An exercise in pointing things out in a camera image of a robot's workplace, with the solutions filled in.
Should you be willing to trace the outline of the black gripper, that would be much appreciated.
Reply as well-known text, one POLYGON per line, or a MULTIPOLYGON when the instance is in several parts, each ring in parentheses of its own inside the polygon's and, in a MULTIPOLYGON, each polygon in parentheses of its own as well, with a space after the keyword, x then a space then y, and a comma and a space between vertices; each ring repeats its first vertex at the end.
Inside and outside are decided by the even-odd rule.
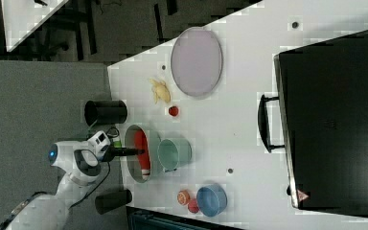
POLYGON ((109 146, 103 155, 103 162, 110 162, 118 154, 119 156, 131 156, 140 155, 145 151, 143 149, 132 149, 132 148, 115 148, 114 146, 109 146))

